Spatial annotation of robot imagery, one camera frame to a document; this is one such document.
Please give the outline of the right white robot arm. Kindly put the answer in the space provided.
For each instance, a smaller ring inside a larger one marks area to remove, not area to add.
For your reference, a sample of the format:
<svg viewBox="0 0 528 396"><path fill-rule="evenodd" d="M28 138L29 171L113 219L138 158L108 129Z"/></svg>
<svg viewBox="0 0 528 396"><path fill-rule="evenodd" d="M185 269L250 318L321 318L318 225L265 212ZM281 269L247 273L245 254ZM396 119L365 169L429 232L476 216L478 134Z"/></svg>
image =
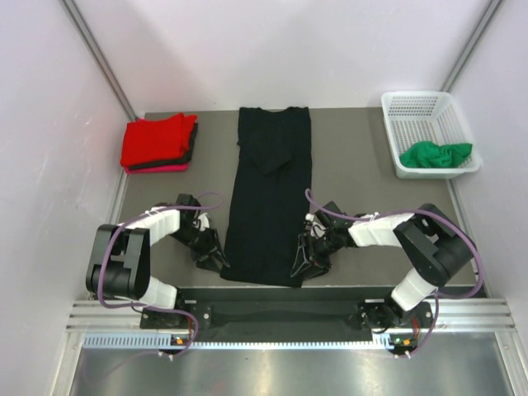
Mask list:
<svg viewBox="0 0 528 396"><path fill-rule="evenodd" d="M382 304L358 308L365 326L381 331L410 322L417 306L477 252L473 241L433 204L422 205L414 213L351 217L330 201L306 215L290 274L305 280L322 276L331 269L332 254L343 248L373 246L400 248L412 264Z"/></svg>

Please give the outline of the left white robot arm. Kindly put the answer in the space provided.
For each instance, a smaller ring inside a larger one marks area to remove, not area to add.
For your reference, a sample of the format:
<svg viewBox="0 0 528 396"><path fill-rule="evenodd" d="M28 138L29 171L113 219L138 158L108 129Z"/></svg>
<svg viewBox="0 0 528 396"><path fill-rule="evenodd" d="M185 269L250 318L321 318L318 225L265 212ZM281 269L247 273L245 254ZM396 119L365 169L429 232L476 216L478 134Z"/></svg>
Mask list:
<svg viewBox="0 0 528 396"><path fill-rule="evenodd" d="M178 195L95 235L85 285L107 308L131 308L156 328L193 324L181 291L151 275L151 248L166 237L188 248L196 267L220 273L229 267L217 229L199 199Z"/></svg>

